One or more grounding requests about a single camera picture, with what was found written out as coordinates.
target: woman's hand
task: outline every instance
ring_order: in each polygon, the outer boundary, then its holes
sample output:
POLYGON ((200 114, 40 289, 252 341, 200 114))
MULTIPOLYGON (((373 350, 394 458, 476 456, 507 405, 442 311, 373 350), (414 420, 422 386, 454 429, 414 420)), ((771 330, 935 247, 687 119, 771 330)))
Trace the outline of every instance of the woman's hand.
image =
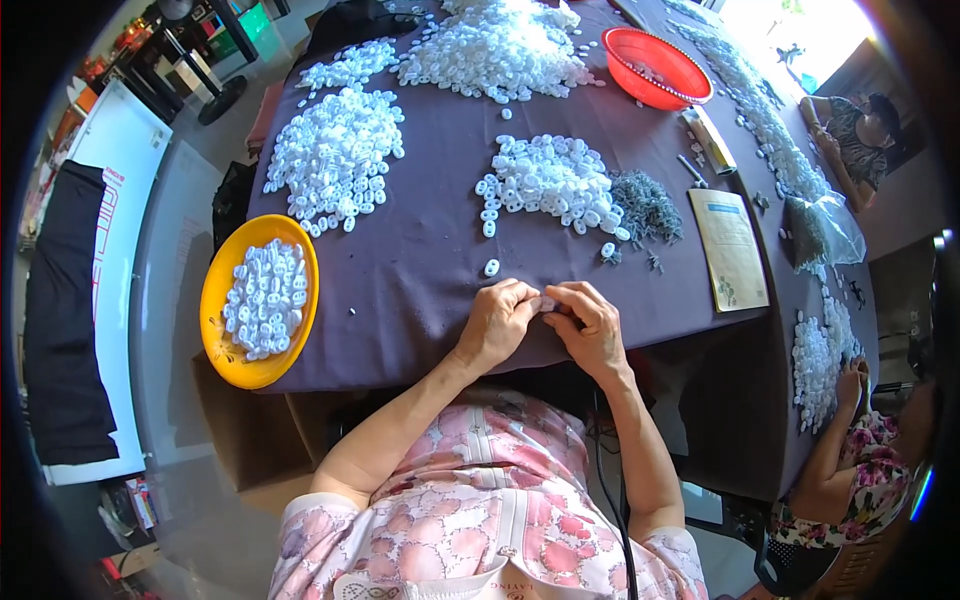
POLYGON ((860 403, 863 386, 866 385, 869 371, 867 361, 863 356, 857 356, 850 363, 844 365, 840 377, 837 379, 837 405, 856 410, 860 403))
POLYGON ((824 158, 827 160, 840 160, 840 143, 833 138, 832 135, 827 133, 826 130, 820 130, 814 134, 814 138, 817 142, 817 147, 820 148, 820 152, 824 153, 824 158))
POLYGON ((629 374, 627 353, 620 337, 620 313, 585 281, 548 285, 546 295, 561 305, 560 313, 547 313, 543 322, 564 340, 566 351, 581 369, 607 389, 617 377, 629 374), (583 322, 581 329, 572 317, 583 322))
POLYGON ((483 288, 451 356, 474 378, 489 372, 516 351, 540 303, 539 290, 512 277, 483 288))

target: pink floral shirt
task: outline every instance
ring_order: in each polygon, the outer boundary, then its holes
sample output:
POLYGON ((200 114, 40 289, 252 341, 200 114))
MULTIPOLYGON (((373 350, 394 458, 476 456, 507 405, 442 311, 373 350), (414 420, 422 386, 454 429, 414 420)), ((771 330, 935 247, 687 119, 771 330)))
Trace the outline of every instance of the pink floral shirt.
POLYGON ((797 518, 790 507, 774 505, 772 531, 783 543, 827 548, 858 543, 890 524, 906 499, 913 472, 890 447, 898 435, 897 421, 870 411, 853 424, 840 451, 837 469, 856 468, 850 486, 850 506, 839 527, 797 518))
MULTIPOLYGON (((368 509, 334 493, 290 503, 270 597, 486 597, 504 567, 528 600, 625 597, 619 532, 587 493, 584 437, 581 421, 539 400, 464 391, 368 509)), ((641 598, 708 600, 685 529, 630 547, 641 598)), ((512 594, 498 597, 524 597, 512 594)))

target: red plastic basket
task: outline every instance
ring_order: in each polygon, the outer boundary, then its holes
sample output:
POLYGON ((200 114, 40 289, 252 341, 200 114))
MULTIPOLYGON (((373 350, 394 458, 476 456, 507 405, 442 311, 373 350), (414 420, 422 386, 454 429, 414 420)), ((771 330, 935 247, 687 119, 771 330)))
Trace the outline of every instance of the red plastic basket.
POLYGON ((628 94, 645 105, 681 110, 705 104, 713 97, 713 84, 700 65, 665 39, 632 27, 613 27, 601 36, 607 49, 610 74, 628 94), (658 82, 627 64, 645 63, 663 76, 658 82))

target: floor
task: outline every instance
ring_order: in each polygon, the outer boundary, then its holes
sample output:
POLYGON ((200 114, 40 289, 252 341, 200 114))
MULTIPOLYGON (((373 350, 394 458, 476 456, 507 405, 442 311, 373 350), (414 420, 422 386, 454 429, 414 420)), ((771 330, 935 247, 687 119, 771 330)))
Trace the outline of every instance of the floor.
MULTIPOLYGON (((132 372, 147 475, 161 520, 156 537, 165 557, 150 574, 167 597, 262 598, 276 560, 279 519, 247 507, 235 494, 206 431, 189 359, 203 349, 195 323, 212 253, 211 199, 230 162, 248 162, 244 138, 263 90, 286 75, 292 48, 308 35, 303 18, 326 1, 292 2, 293 13, 275 21, 256 42, 261 58, 255 63, 216 65, 221 80, 246 76, 247 92, 208 127, 196 121, 198 103, 187 102, 172 126, 174 141, 144 221, 134 265, 141 289, 132 294, 132 314, 140 316, 139 327, 132 329, 132 372)), ((676 411, 679 390, 676 397, 662 397, 654 414, 671 451, 685 453, 676 411)), ((618 498, 619 458, 607 454, 604 465, 618 498)), ((590 489, 597 504, 606 507, 595 474, 590 489)), ((716 516, 718 500, 709 492, 684 485, 684 499, 697 517, 716 516)), ((691 533, 711 595, 738 596, 756 582, 749 548, 705 531, 691 533)))

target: table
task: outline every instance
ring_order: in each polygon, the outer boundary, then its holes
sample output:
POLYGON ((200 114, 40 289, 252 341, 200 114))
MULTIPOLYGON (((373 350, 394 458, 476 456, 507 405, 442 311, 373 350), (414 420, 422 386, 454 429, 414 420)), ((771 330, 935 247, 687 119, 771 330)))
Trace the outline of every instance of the table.
MULTIPOLYGON (((704 25, 677 11, 667 14, 659 0, 641 0, 639 5, 652 33, 680 46, 706 65, 691 42, 668 32, 667 20, 693 27, 704 25)), ((780 96, 789 103, 787 94, 780 96)), ((812 316, 823 322, 821 284, 807 272, 794 274, 792 243, 779 236, 780 228, 789 229, 789 223, 784 215, 785 204, 776 199, 776 178, 767 170, 766 161, 755 156, 753 135, 735 124, 734 102, 714 97, 705 109, 736 160, 742 182, 739 191, 752 197, 759 190, 771 199, 766 211, 748 203, 767 270, 771 310, 710 348, 703 366, 684 388, 680 410, 689 457, 682 477, 721 492, 772 501, 789 491, 819 439, 810 430, 800 432, 799 411, 793 406, 791 350, 798 310, 803 310, 805 318, 812 316)), ((811 162, 815 161, 817 157, 806 143, 806 125, 799 108, 788 104, 780 111, 780 118, 798 140, 797 145, 811 162)), ((826 164, 821 164, 833 188, 840 189, 826 164)), ((864 291, 867 302, 862 309, 857 309, 853 294, 845 304, 851 311, 853 334, 863 346, 876 377, 879 357, 870 269, 866 263, 860 263, 838 266, 837 271, 846 281, 855 280, 864 291)), ((837 287, 831 269, 827 286, 832 296, 843 298, 843 290, 837 287)))
MULTIPOLYGON (((579 44, 623 24, 599 1, 575 3, 584 17, 579 44)), ((438 14, 439 5, 430 9, 438 14)), ((396 43, 398 53, 413 36, 396 43)), ((329 56, 320 59, 329 60, 329 56)), ((612 80, 602 47, 586 59, 606 87, 578 87, 567 99, 534 94, 512 102, 514 118, 500 117, 493 101, 468 99, 434 85, 400 87, 386 71, 367 89, 393 89, 406 120, 406 157, 391 162, 386 204, 357 219, 353 233, 326 233, 315 242, 322 274, 320 310, 300 359, 270 392, 344 390, 410 383, 451 349, 466 322, 477 290, 514 276, 542 289, 569 279, 591 281, 621 311, 624 342, 639 347, 755 318, 765 309, 718 315, 713 311, 707 262, 685 190, 692 178, 677 160, 689 154, 686 127, 677 113, 638 108, 612 80), (493 139, 501 133, 531 138, 539 133, 583 137, 610 169, 642 169, 661 181, 684 218, 686 239, 648 244, 665 273, 651 272, 646 254, 624 249, 623 262, 601 264, 600 247, 611 236, 591 230, 579 236, 543 214, 507 214, 493 239, 481 234, 482 201, 473 185, 490 172, 493 139), (491 258, 500 261, 494 279, 483 276, 491 258), (350 314, 350 308, 356 312, 350 314)), ((284 91, 267 139, 274 139, 299 112, 305 97, 293 85, 284 91)), ((269 163, 265 152, 253 184, 249 217, 286 211, 287 192, 263 195, 269 163)), ((708 177, 711 186, 727 182, 708 177)), ((536 322, 516 354, 499 371, 540 367, 568 359, 556 334, 536 322)))
MULTIPOLYGON (((425 5, 438 20, 443 18, 439 4, 425 5)), ((706 65, 692 43, 667 32, 666 19, 702 25, 677 12, 666 14, 658 0, 641 0, 638 6, 653 33, 706 65)), ((604 29, 625 24, 602 0, 577 2, 572 8, 583 17, 584 33, 573 37, 576 45, 599 40, 604 29)), ((413 38, 399 39, 397 52, 413 38)), ((299 70, 330 58, 313 57, 294 69, 268 139, 299 112, 296 104, 305 95, 293 88, 299 70)), ((823 317, 819 282, 808 274, 794 275, 790 246, 778 237, 783 203, 772 200, 765 215, 752 207, 772 305, 716 314, 703 245, 685 196, 692 180, 676 159, 680 153, 691 156, 685 125, 677 113, 638 108, 612 81, 602 47, 585 61, 609 85, 578 87, 567 99, 534 94, 531 102, 510 104, 511 121, 502 120, 501 106, 488 99, 463 98, 434 85, 399 87, 386 71, 371 78, 367 89, 393 89, 398 95, 396 104, 407 116, 401 125, 406 157, 391 163, 386 204, 358 219, 353 233, 328 232, 315 241, 322 274, 317 319, 296 364, 264 391, 347 390, 415 381, 453 348, 473 296, 492 282, 483 277, 483 266, 497 258, 498 277, 515 276, 541 288, 589 280, 620 309, 628 348, 732 325, 726 341, 707 350, 704 366, 684 391, 681 411, 690 456, 683 477, 719 491, 779 497, 814 443, 809 431, 800 434, 792 406, 790 350, 796 310, 823 317), (660 255, 664 274, 651 272, 645 254, 629 246, 620 265, 601 264, 599 249, 609 235, 591 230, 578 236, 543 214, 505 214, 493 239, 482 236, 482 203, 472 187, 490 171, 493 139, 501 133, 530 138, 545 132, 583 137, 610 169, 642 169, 664 185, 684 218, 685 233, 685 240, 674 246, 645 242, 660 255)), ((753 136, 734 124, 733 106, 729 98, 715 97, 705 108, 731 148, 739 177, 704 176, 714 189, 750 194, 759 189, 775 199, 774 177, 755 156, 753 136)), ((798 109, 786 108, 782 117, 791 133, 805 140, 798 109)), ((286 210, 285 192, 261 193, 269 156, 262 158, 249 218, 286 210)), ((865 264, 840 271, 857 280, 867 295, 868 306, 852 312, 852 326, 876 371, 869 271, 865 264)), ((519 350, 497 371, 566 359, 556 335, 534 321, 519 350)))

